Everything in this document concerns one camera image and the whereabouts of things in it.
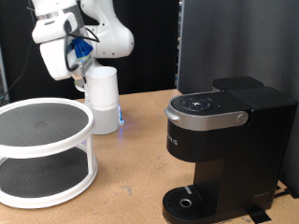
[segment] white plastic cup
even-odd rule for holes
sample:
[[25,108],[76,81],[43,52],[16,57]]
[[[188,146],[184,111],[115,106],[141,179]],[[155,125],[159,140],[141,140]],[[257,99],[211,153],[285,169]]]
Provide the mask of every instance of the white plastic cup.
[[95,67],[86,73],[88,95],[93,109],[106,111],[119,105],[117,70],[114,67]]

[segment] black coffee maker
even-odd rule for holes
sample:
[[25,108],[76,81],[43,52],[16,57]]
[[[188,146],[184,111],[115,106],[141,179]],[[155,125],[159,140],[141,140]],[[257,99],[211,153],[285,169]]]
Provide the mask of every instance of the black coffee maker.
[[167,149],[196,162],[193,185],[164,195],[172,224],[208,224],[271,207],[297,102],[251,77],[170,100]]

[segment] button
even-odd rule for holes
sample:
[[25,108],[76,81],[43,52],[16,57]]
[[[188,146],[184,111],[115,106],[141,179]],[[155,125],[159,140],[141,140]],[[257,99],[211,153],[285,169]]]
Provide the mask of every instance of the button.
[[244,124],[247,121],[248,117],[244,114],[240,114],[237,118],[236,118],[236,122],[238,124]]
[[205,104],[203,104],[202,102],[197,102],[197,101],[189,101],[188,105],[189,106],[203,106]]
[[180,102],[180,104],[181,104],[181,105],[187,105],[187,104],[188,104],[188,100],[182,100],[182,101]]

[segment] silver trim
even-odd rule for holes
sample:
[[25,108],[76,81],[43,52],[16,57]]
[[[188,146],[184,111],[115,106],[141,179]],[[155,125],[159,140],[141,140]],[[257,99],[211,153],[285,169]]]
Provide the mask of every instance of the silver trim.
[[[81,17],[80,10],[78,9],[78,6],[68,7],[62,10],[64,14],[68,12],[72,12],[75,15],[76,21],[78,23],[78,29],[81,29],[84,26],[84,21]],[[51,18],[55,18],[59,16],[59,11],[54,11],[48,14],[44,14],[37,17],[38,21],[43,21]]]
[[179,203],[180,203],[180,206],[185,207],[185,208],[189,208],[192,205],[192,202],[189,199],[182,199],[182,200],[180,200]]
[[187,193],[188,193],[188,194],[192,194],[192,192],[190,191],[190,189],[189,189],[188,186],[185,186],[184,188],[187,190]]
[[[0,45],[0,70],[1,70],[3,89],[4,89],[4,92],[7,92],[8,88],[7,88],[6,71],[4,69],[4,64],[3,64],[3,55],[2,55],[1,45]],[[9,101],[9,93],[7,94],[5,100]]]
[[181,11],[180,11],[180,31],[179,31],[179,46],[178,46],[178,82],[177,90],[179,87],[179,69],[180,69],[180,58],[181,58],[181,43],[183,39],[183,29],[184,29],[184,16],[185,16],[185,0],[182,0]]
[[171,105],[171,102],[179,96],[175,96],[169,101],[168,108],[164,110],[164,113],[167,115],[170,122],[182,129],[205,132],[241,126],[249,119],[249,114],[245,111],[207,116],[185,114],[176,110]]
[[58,16],[59,16],[58,11],[54,11],[54,12],[51,12],[51,13],[48,13],[45,15],[38,16],[36,18],[38,21],[43,21],[43,20],[51,19],[51,18],[58,17]]

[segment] wooden table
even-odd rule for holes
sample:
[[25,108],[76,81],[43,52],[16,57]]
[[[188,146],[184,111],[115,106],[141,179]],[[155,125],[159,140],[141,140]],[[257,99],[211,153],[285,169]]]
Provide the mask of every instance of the wooden table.
[[[24,210],[0,204],[0,224],[166,223],[163,196],[170,189],[191,185],[194,175],[194,163],[180,161],[166,149],[164,109],[176,95],[177,90],[122,95],[124,125],[93,138],[98,174],[92,185],[75,199],[50,208]],[[298,208],[299,201],[290,195],[277,198],[266,211],[273,219],[268,223],[299,223]],[[228,223],[253,221],[245,216]]]

